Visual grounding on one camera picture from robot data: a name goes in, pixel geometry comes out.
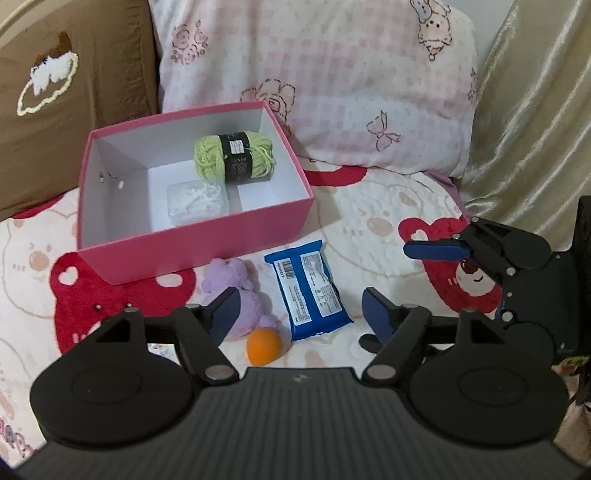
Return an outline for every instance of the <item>white cotton swabs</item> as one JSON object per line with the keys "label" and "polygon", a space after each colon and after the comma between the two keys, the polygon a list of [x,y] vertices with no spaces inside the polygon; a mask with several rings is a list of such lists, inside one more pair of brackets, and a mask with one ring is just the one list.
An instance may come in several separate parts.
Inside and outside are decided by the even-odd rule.
{"label": "white cotton swabs", "polygon": [[168,186],[168,215],[173,225],[200,222],[229,213],[223,183],[195,180]]}

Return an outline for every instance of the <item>purple plush toy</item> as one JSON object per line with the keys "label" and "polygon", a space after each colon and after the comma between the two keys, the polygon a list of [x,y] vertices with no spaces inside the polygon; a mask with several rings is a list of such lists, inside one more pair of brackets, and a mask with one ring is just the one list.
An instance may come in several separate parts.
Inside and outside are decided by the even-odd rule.
{"label": "purple plush toy", "polygon": [[205,267],[205,275],[201,283],[202,290],[208,294],[203,304],[209,304],[228,287],[237,287],[240,291],[241,307],[240,315],[226,340],[237,340],[259,327],[278,331],[277,322],[268,315],[263,315],[261,298],[254,292],[254,285],[248,278],[246,264],[240,258],[232,258],[227,262],[221,258],[214,258]]}

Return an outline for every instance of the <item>pink box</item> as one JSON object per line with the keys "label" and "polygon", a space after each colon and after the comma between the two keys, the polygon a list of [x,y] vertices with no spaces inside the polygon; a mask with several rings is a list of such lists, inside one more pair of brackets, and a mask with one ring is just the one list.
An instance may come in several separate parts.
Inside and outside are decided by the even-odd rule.
{"label": "pink box", "polygon": [[[271,140],[273,175],[228,184],[230,215],[173,227],[167,187],[197,179],[195,142],[242,131]],[[118,285],[293,242],[313,201],[266,103],[163,113],[90,133],[80,174],[77,246],[105,281]]]}

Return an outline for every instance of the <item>black circular mount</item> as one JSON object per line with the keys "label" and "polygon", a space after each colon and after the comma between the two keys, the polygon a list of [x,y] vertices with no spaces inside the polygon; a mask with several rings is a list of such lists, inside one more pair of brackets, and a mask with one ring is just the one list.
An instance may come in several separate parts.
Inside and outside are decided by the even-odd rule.
{"label": "black circular mount", "polygon": [[33,383],[31,407],[48,440],[113,448],[168,429],[193,401],[190,377],[132,343],[75,346]]}
{"label": "black circular mount", "polygon": [[552,438],[568,404],[564,382],[511,345],[456,343],[411,377],[409,397],[436,430],[507,447]]}

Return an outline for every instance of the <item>black yarn label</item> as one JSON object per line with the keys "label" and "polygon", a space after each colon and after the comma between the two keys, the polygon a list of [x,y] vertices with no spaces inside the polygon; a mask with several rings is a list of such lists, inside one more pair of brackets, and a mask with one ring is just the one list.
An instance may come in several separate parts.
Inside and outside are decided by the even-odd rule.
{"label": "black yarn label", "polygon": [[222,142],[226,181],[247,180],[252,177],[251,145],[244,132],[219,135]]}

